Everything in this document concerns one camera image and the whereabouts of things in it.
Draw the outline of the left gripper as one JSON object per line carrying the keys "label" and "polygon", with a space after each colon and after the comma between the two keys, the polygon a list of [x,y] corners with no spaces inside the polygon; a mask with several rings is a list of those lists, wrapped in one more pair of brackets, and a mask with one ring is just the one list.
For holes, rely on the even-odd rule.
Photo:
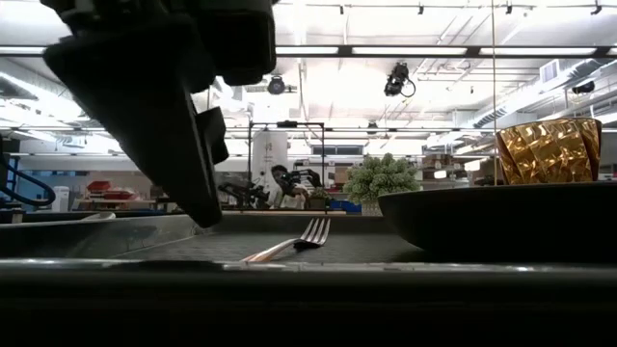
{"label": "left gripper", "polygon": [[222,219],[220,107],[193,93],[220,76],[249,85],[277,62],[278,0],[40,0],[70,33],[42,57],[83,110],[200,227]]}

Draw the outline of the orange-handled metal fork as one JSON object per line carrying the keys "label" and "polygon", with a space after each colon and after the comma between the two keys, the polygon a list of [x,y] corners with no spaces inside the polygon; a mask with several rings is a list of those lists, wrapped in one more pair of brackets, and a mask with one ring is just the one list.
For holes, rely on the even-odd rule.
{"label": "orange-handled metal fork", "polygon": [[285,251],[290,247],[300,247],[301,249],[320,248],[325,245],[328,239],[330,226],[330,218],[311,219],[305,231],[300,237],[282,241],[269,249],[243,258],[243,261],[268,262],[272,260],[276,255],[280,254],[281,252]]}

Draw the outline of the black round plate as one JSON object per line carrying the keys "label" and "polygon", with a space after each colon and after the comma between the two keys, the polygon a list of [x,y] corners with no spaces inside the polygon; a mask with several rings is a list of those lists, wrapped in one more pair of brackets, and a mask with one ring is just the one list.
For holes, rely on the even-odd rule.
{"label": "black round plate", "polygon": [[500,185],[392,193],[387,223],[434,256],[617,263],[617,183]]}

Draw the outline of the amber faceted cup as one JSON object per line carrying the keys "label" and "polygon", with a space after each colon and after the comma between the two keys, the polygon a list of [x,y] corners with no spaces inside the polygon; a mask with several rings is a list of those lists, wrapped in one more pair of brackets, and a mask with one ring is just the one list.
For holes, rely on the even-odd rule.
{"label": "amber faceted cup", "polygon": [[508,185],[596,181],[603,125],[592,118],[522,123],[496,133]]}

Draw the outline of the black rectangular tray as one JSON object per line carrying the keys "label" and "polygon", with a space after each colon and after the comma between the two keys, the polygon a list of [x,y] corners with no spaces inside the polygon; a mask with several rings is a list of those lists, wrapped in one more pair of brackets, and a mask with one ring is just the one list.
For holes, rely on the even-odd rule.
{"label": "black rectangular tray", "polygon": [[0,226],[0,347],[617,347],[617,259],[433,255],[378,218]]}

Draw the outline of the white cylinder tank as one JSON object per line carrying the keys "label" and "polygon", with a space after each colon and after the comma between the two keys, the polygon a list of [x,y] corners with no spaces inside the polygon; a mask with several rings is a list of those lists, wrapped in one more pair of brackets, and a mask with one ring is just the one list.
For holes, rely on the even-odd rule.
{"label": "white cylinder tank", "polygon": [[280,131],[259,130],[252,139],[251,181],[271,191],[276,181],[271,174],[274,166],[288,166],[287,134]]}

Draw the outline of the red storage boxes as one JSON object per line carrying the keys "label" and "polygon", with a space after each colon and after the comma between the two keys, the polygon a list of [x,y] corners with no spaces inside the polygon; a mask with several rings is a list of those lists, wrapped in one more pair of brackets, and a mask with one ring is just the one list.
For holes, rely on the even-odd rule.
{"label": "red storage boxes", "polygon": [[98,200],[135,200],[136,193],[132,189],[114,187],[108,180],[92,181],[87,186],[88,198]]}

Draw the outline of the black metal stand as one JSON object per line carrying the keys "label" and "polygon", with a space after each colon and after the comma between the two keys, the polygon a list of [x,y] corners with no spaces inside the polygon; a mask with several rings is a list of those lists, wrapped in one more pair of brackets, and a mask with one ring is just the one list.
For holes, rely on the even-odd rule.
{"label": "black metal stand", "polygon": [[[256,200],[259,200],[259,202],[263,202],[265,204],[266,208],[270,208],[269,205],[267,204],[268,194],[270,191],[266,192],[262,186],[258,186],[252,183],[251,181],[251,178],[252,178],[251,176],[252,139],[253,139],[254,134],[257,131],[263,130],[263,129],[285,132],[287,134],[288,150],[289,150],[290,148],[290,140],[288,137],[289,132],[293,132],[294,130],[298,130],[299,132],[302,132],[302,131],[307,132],[309,130],[312,130],[314,127],[317,127],[321,130],[322,136],[325,135],[325,126],[323,122],[297,122],[295,120],[283,120],[283,121],[277,121],[277,122],[251,122],[249,124],[249,130],[248,130],[249,151],[248,151],[248,164],[247,164],[249,182],[247,183],[247,188],[255,196]],[[286,174],[283,177],[284,180],[286,180],[288,183],[300,183],[304,185],[308,190],[308,194],[310,194],[310,190],[313,190],[314,188],[323,187],[324,180],[322,179],[320,173],[310,169],[309,167],[306,167],[300,170],[289,169],[289,152],[287,153],[287,158],[288,158],[288,166],[286,168],[288,170],[288,174]]]}

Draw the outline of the person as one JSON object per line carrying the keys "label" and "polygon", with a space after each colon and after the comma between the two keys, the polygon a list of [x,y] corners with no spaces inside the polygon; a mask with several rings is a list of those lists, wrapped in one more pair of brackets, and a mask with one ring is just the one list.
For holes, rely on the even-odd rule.
{"label": "person", "polygon": [[288,170],[283,165],[271,168],[271,175],[276,184],[268,194],[267,204],[271,209],[304,210],[308,206],[309,191],[300,183],[288,183],[283,177]]}

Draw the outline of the white container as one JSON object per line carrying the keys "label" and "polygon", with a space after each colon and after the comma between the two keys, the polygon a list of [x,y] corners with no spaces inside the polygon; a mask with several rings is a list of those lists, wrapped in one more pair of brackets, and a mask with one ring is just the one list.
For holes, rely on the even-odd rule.
{"label": "white container", "polygon": [[55,199],[51,204],[53,212],[68,212],[70,189],[67,186],[54,186]]}

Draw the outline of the small potted plant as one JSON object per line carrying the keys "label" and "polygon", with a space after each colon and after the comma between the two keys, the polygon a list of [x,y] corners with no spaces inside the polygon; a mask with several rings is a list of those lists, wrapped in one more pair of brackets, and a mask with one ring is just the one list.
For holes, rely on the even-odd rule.
{"label": "small potted plant", "polygon": [[309,194],[309,208],[311,210],[326,210],[331,197],[323,187],[314,188]]}

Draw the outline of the blue storage box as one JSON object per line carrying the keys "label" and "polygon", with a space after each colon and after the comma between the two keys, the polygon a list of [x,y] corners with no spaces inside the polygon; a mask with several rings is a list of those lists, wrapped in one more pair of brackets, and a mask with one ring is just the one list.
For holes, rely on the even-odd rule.
{"label": "blue storage box", "polygon": [[333,211],[344,211],[346,214],[361,214],[362,206],[349,200],[330,200],[329,207]]}

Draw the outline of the green potted plant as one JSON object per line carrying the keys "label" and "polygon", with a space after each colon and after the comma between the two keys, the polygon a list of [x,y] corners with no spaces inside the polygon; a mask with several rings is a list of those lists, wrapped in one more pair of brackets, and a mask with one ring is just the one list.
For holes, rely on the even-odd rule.
{"label": "green potted plant", "polygon": [[383,157],[365,156],[347,170],[343,192],[348,200],[362,207],[363,216],[381,216],[378,198],[392,193],[420,189],[416,168],[405,158],[395,159],[391,153]]}

